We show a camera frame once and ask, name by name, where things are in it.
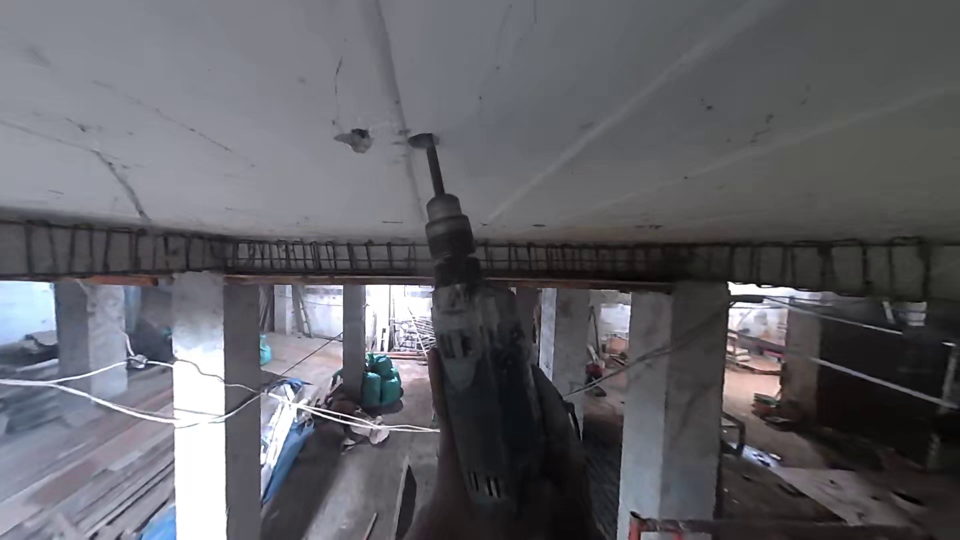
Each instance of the power drill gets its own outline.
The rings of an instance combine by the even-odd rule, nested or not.
[[[433,328],[461,474],[474,504],[511,516],[540,473],[544,436],[529,346],[514,293],[480,275],[473,232],[460,200],[444,191],[433,134],[414,135],[426,150],[434,197],[426,204],[434,260]]]

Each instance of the hand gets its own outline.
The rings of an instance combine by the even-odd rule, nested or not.
[[[444,393],[444,367],[436,351],[427,355],[434,410],[440,426],[440,453],[433,497],[420,513],[410,540],[551,540],[601,539],[590,502],[587,460],[573,432],[560,392],[540,369],[532,369],[540,398],[546,448],[539,479],[528,486],[519,515],[510,522],[494,522],[470,501]]]

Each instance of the concrete ceiling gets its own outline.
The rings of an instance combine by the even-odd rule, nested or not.
[[[0,207],[422,237],[960,238],[955,0],[8,0]],[[354,153],[334,136],[369,130]]]

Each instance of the electrical cable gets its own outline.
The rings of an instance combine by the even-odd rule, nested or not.
[[[109,369],[113,369],[113,368],[117,368],[117,367],[126,365],[126,364],[127,364],[126,361],[124,361],[124,362],[117,362],[117,363],[111,364],[110,366],[107,366],[107,367],[104,367],[104,368],[100,368],[100,369],[97,369],[97,370],[94,370],[94,371],[92,371],[92,372],[85,373],[85,374],[82,374],[82,375],[77,375],[77,376],[72,376],[72,377],[66,377],[66,378],[61,378],[61,379],[57,379],[57,380],[0,379],[0,384],[5,384],[5,385],[7,385],[7,386],[32,386],[32,387],[56,388],[56,389],[58,389],[58,390],[60,390],[60,391],[66,392],[66,393],[68,393],[68,394],[73,394],[73,395],[76,395],[76,396],[80,396],[80,397],[87,398],[87,399],[89,399],[90,401],[92,401],[93,403],[96,403],[96,404],[105,406],[105,407],[107,407],[107,408],[109,408],[109,409],[111,409],[111,410],[114,410],[114,411],[117,411],[117,412],[121,412],[121,413],[123,413],[123,414],[128,414],[128,415],[130,415],[130,416],[133,416],[133,417],[135,417],[135,418],[139,418],[139,419],[141,419],[141,420],[148,420],[148,421],[151,421],[151,422],[160,422],[160,423],[162,423],[162,424],[171,424],[171,425],[174,426],[174,429],[178,429],[178,430],[185,429],[185,428],[192,428],[192,427],[194,427],[194,426],[199,426],[199,425],[204,425],[204,424],[216,424],[216,423],[224,422],[224,421],[226,421],[228,418],[230,418],[231,416],[239,413],[241,410],[243,410],[245,407],[247,407],[247,406],[250,405],[251,403],[259,400],[261,396],[265,395],[265,396],[267,396],[267,397],[276,399],[276,400],[278,400],[278,401],[280,401],[280,402],[282,402],[282,403],[288,404],[288,405],[290,405],[290,406],[292,406],[292,407],[294,407],[294,408],[297,408],[297,409],[300,409],[300,410],[305,410],[305,411],[310,412],[310,413],[312,413],[312,414],[314,414],[314,415],[316,415],[316,416],[320,416],[320,417],[322,417],[322,418],[325,418],[326,420],[330,420],[331,422],[336,422],[336,423],[339,423],[339,424],[344,424],[344,425],[356,427],[356,428],[359,428],[359,429],[364,429],[364,430],[365,430],[365,429],[370,429],[370,430],[386,430],[386,431],[406,431],[406,432],[416,432],[416,433],[435,433],[435,432],[439,432],[439,430],[434,430],[434,429],[431,429],[431,428],[425,428],[425,427],[422,427],[422,426],[411,426],[411,425],[408,425],[408,424],[401,424],[401,425],[396,425],[396,426],[394,426],[394,425],[375,424],[374,422],[372,422],[372,421],[370,421],[370,420],[367,420],[366,418],[360,418],[360,417],[357,417],[357,416],[352,416],[352,415],[345,414],[345,413],[341,413],[341,412],[337,412],[337,411],[332,411],[332,410],[326,410],[326,409],[321,409],[321,408],[317,408],[317,407],[312,407],[312,406],[309,406],[309,405],[297,404],[297,403],[294,403],[294,402],[290,401],[289,399],[287,399],[287,398],[285,398],[285,397],[283,397],[283,396],[278,396],[277,394],[271,393],[270,390],[273,388],[273,386],[268,386],[267,388],[264,388],[263,390],[259,390],[259,391],[258,391],[258,390],[254,390],[253,388],[250,388],[249,386],[247,386],[247,385],[245,385],[245,384],[228,383],[228,382],[226,382],[226,381],[224,380],[224,378],[222,378],[222,377],[220,377],[220,376],[218,376],[218,375],[205,373],[205,372],[200,368],[199,365],[197,365],[195,362],[192,362],[192,361],[190,361],[190,360],[184,360],[184,359],[181,359],[181,358],[177,358],[176,361],[177,361],[177,362],[186,362],[186,363],[189,363],[189,364],[193,365],[194,368],[197,370],[197,372],[198,372],[199,374],[201,374],[201,375],[203,375],[203,376],[205,376],[205,377],[212,377],[212,378],[214,378],[214,379],[217,379],[217,380],[219,380],[221,383],[223,383],[224,386],[243,388],[243,389],[248,390],[248,391],[250,391],[251,393],[253,393],[253,395],[251,395],[251,396],[250,396],[247,400],[245,400],[242,404],[238,405],[238,406],[235,407],[233,410],[231,410],[231,411],[229,411],[229,412],[227,412],[227,413],[220,414],[220,415],[216,415],[216,416],[211,416],[211,417],[209,417],[209,418],[203,418],[202,420],[195,421],[195,422],[185,423],[187,419],[184,419],[184,418],[163,416],[163,415],[156,414],[156,413],[154,413],[154,412],[144,411],[144,410],[136,409],[136,408],[133,408],[133,407],[127,407],[127,406],[120,405],[120,404],[116,404],[116,403],[114,403],[114,402],[111,402],[111,401],[108,401],[108,400],[105,400],[105,399],[102,399],[102,398],[98,398],[98,397],[93,396],[93,395],[91,395],[91,394],[89,394],[89,393],[87,393],[87,392],[83,392],[83,390],[78,390],[78,389],[72,388],[72,387],[70,387],[70,386],[64,386],[64,385],[59,384],[60,381],[79,380],[79,379],[83,379],[83,378],[87,378],[87,377],[92,377],[92,376],[94,376],[94,375],[98,375],[98,374],[103,373],[103,372],[105,372],[105,371],[107,371],[107,370],[109,370]],[[148,360],[146,363],[147,363],[147,364],[152,364],[152,365],[159,365],[159,366],[163,366],[163,367],[167,367],[167,368],[173,368],[173,367],[174,367],[174,364],[172,364],[172,363],[160,362],[160,361],[156,361],[156,360]],[[202,412],[191,412],[191,413],[192,413],[192,414],[209,414],[209,413],[202,413]]]

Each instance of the green sack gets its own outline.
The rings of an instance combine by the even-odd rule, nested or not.
[[[383,379],[379,375],[369,371],[364,373],[363,384],[360,386],[360,406],[363,408],[380,406],[382,386]]]
[[[403,387],[400,384],[400,373],[396,368],[390,368],[391,376],[380,383],[380,406],[390,405],[400,399]]]
[[[374,355],[367,353],[367,371],[371,371],[384,379],[392,376],[390,370],[394,369],[394,363],[386,355]]]

